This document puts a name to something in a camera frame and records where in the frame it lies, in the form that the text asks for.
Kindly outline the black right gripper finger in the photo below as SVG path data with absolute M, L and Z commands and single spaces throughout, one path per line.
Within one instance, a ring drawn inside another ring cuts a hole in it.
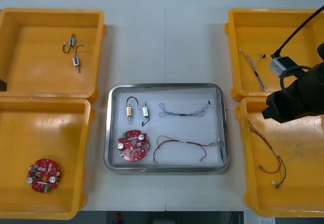
M 281 102 L 281 92 L 280 91 L 271 93 L 266 99 L 267 105 L 277 105 L 279 102 Z
M 275 105 L 268 105 L 263 111 L 262 116 L 264 119 L 277 120 L 280 117 L 280 113 Z

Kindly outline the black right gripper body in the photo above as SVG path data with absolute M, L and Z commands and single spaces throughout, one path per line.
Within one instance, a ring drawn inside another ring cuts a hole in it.
M 284 78 L 293 72 L 306 70 L 290 86 L 284 86 Z M 277 121 L 285 123 L 306 116 L 323 114 L 323 63 L 314 67 L 298 65 L 280 76 Z

